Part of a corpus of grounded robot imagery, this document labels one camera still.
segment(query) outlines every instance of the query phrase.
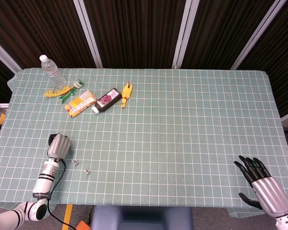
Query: checkered tablecloth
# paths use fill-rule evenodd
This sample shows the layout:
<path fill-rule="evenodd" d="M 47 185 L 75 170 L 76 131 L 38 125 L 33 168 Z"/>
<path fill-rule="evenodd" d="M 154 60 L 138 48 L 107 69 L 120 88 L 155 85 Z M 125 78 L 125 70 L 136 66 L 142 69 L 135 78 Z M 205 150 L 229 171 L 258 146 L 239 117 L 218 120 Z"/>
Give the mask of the checkered tablecloth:
<path fill-rule="evenodd" d="M 54 133 L 67 135 L 72 147 L 53 204 L 226 207 L 232 216 L 256 215 L 261 212 L 238 196 L 255 198 L 233 163 L 239 155 L 262 160 L 288 196 L 288 147 L 264 72 L 61 72 L 69 85 L 84 82 L 74 98 L 86 90 L 97 98 L 114 87 L 122 91 L 127 81 L 133 92 L 125 109 L 117 103 L 105 113 L 88 108 L 71 118 L 60 99 L 43 96 L 52 83 L 42 69 L 17 73 L 0 132 L 0 206 L 34 200 Z"/>

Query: plastic bottle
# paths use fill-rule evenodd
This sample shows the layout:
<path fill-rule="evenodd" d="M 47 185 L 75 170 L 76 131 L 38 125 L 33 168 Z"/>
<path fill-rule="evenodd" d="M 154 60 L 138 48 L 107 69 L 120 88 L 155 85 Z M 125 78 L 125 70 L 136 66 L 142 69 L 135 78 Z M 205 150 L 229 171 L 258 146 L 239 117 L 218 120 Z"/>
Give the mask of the plastic bottle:
<path fill-rule="evenodd" d="M 52 80 L 54 88 L 58 90 L 63 89 L 67 85 L 67 82 L 63 75 L 60 73 L 56 63 L 49 59 L 46 55 L 41 55 L 39 59 L 42 62 L 41 66 L 43 71 Z"/>
<path fill-rule="evenodd" d="M 116 88 L 113 88 L 96 101 L 95 105 L 92 107 L 92 110 L 96 114 L 104 112 L 109 109 L 113 104 L 115 104 L 120 98 L 121 93 Z"/>

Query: robotic hand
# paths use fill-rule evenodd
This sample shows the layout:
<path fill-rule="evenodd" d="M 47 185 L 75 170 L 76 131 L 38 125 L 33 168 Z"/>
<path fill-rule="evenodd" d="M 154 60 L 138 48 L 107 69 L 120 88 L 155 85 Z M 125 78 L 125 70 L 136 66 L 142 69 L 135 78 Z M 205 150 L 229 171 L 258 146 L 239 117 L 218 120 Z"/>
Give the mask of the robotic hand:
<path fill-rule="evenodd" d="M 259 159 L 252 160 L 243 156 L 239 158 L 245 167 L 237 161 L 234 163 L 254 189 L 258 201 L 250 200 L 245 194 L 239 193 L 241 199 L 248 205 L 259 208 L 276 218 L 278 230 L 288 230 L 288 198 L 277 180 L 271 176 Z"/>
<path fill-rule="evenodd" d="M 60 167 L 59 161 L 66 157 L 71 141 L 67 136 L 58 133 L 50 135 L 48 144 L 49 159 L 44 163 L 33 189 L 33 197 L 37 202 L 23 202 L 17 208 L 1 213 L 0 230 L 17 229 L 25 220 L 38 221 L 44 218 L 47 202 L 51 199 L 51 188 Z"/>

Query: dark sauce bottle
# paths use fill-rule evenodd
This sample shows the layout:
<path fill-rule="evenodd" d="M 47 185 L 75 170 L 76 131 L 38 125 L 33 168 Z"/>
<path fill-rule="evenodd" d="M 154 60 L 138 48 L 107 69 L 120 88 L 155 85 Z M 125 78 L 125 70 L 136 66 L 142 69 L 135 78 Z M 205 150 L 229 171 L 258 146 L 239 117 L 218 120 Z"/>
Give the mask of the dark sauce bottle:
<path fill-rule="evenodd" d="M 95 105 L 92 107 L 92 110 L 96 114 L 104 112 L 113 104 L 115 104 L 119 99 L 121 99 L 121 93 L 116 88 L 113 88 L 96 101 Z"/>

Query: screw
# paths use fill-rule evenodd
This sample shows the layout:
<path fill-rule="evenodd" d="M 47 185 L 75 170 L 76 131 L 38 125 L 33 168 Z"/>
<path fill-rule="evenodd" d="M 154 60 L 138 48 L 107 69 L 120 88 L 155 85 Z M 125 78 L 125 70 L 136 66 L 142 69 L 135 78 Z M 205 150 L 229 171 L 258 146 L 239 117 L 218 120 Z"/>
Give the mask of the screw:
<path fill-rule="evenodd" d="M 91 173 L 91 171 L 88 170 L 88 169 L 85 169 L 84 171 L 85 171 L 86 174 L 90 174 Z"/>
<path fill-rule="evenodd" d="M 78 165 L 78 164 L 79 164 L 79 162 L 78 162 L 78 161 L 75 161 L 75 160 L 72 160 L 72 163 L 73 163 L 74 165 Z"/>

